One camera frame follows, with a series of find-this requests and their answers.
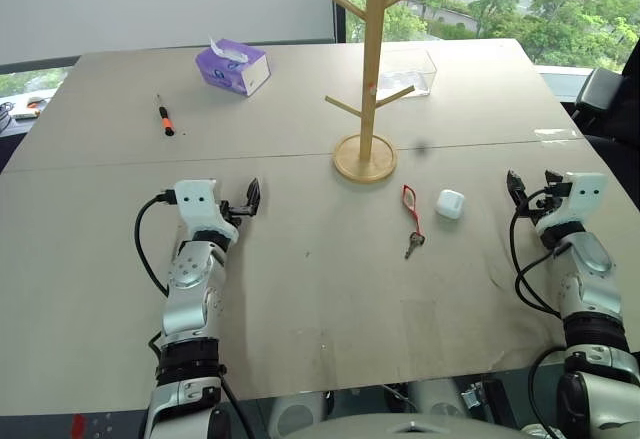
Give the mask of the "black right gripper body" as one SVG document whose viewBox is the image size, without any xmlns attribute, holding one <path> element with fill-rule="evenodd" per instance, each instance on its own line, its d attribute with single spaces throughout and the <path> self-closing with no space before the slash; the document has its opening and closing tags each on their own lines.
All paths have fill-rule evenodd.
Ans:
<svg viewBox="0 0 640 439">
<path fill-rule="evenodd" d="M 567 198 L 570 192 L 570 183 L 547 185 L 525 197 L 521 203 L 521 216 L 529 219 L 541 219 L 558 209 L 562 200 Z"/>
</svg>

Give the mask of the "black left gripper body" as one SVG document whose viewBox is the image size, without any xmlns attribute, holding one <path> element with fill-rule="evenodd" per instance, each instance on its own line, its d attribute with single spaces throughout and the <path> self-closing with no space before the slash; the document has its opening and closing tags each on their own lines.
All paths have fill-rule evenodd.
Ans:
<svg viewBox="0 0 640 439">
<path fill-rule="evenodd" d="M 243 217 L 253 216 L 253 205 L 247 202 L 243 206 L 231 206 L 227 200 L 222 200 L 219 204 L 219 211 L 227 223 L 240 226 Z"/>
</svg>

